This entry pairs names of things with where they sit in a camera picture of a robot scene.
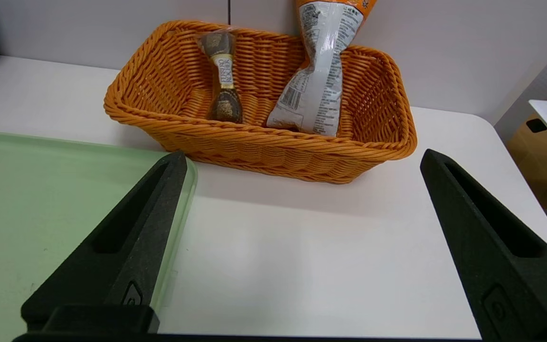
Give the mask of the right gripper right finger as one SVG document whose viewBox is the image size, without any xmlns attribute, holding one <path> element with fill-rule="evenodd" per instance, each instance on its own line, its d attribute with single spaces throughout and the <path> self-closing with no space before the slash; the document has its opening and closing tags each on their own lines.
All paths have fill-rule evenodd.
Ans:
<svg viewBox="0 0 547 342">
<path fill-rule="evenodd" d="M 449 156 L 420 171 L 483 340 L 547 340 L 547 243 Z"/>
</svg>

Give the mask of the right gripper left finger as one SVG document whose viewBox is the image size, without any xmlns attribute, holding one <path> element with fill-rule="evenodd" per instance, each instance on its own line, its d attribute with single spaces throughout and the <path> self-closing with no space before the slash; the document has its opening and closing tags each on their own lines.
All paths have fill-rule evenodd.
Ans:
<svg viewBox="0 0 547 342">
<path fill-rule="evenodd" d="M 28 333 L 156 333 L 188 217 L 188 160 L 160 158 L 21 307 Z"/>
</svg>

